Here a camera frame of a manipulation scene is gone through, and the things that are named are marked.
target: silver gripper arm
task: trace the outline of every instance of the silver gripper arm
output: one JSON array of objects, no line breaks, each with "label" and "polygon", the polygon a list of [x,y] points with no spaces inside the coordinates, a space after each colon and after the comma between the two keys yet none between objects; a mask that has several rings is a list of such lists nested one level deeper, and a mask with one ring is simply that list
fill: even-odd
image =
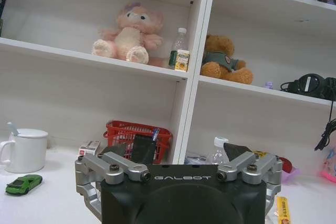
[{"label": "silver gripper arm", "polygon": [[101,158],[87,154],[79,156],[75,162],[76,191],[83,195],[85,205],[101,221],[101,203],[92,182],[105,179],[107,184],[117,185],[124,180],[126,173],[130,180],[145,182],[151,178],[147,166],[137,164],[113,152],[105,153]]},{"label": "silver gripper arm", "polygon": [[273,206],[275,195],[281,191],[282,161],[271,154],[259,159],[254,153],[245,152],[231,162],[219,165],[217,178],[222,182],[233,181],[240,172],[243,181],[248,184],[258,185],[262,180],[266,183],[267,214]]}]

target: red basket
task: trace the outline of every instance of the red basket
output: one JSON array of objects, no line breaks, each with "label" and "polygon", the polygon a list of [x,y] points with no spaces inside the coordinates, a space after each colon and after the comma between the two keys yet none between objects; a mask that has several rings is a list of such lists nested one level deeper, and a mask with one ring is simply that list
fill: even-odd
[{"label": "red basket", "polygon": [[160,129],[157,136],[156,149],[154,154],[154,164],[159,164],[163,159],[164,153],[170,147],[169,141],[173,136],[168,130],[160,127],[153,127],[138,123],[122,121],[110,121],[106,124],[107,131],[104,137],[107,138],[108,146],[126,143],[125,158],[130,159],[132,155],[133,142],[136,134],[152,136],[154,129]]}]

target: spoon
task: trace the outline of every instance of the spoon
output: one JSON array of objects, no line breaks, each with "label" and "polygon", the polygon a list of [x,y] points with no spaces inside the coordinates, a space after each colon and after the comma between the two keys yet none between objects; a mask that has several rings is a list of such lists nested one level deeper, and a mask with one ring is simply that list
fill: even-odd
[{"label": "spoon", "polygon": [[14,136],[17,136],[19,134],[19,132],[17,131],[17,128],[12,122],[8,122],[7,126]]}]

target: white pot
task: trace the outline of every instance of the white pot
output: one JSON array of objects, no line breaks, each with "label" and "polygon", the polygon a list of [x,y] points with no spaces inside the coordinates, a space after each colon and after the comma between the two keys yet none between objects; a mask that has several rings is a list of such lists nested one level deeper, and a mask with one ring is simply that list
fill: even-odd
[{"label": "white pot", "polygon": [[[0,164],[11,173],[32,173],[44,167],[46,161],[48,133],[33,129],[18,129],[19,134],[12,133],[8,141],[0,143]],[[10,158],[3,160],[5,145],[10,146]]]}]

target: yellow snack package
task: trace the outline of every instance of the yellow snack package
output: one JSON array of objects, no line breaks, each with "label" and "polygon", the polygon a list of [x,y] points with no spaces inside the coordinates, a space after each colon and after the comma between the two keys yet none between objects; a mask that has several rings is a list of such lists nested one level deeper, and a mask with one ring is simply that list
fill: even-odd
[{"label": "yellow snack package", "polygon": [[176,56],[175,70],[187,72],[190,52],[187,50],[178,50]]},{"label": "yellow snack package", "polygon": [[288,207],[288,200],[285,197],[277,197],[278,224],[292,224]]}]

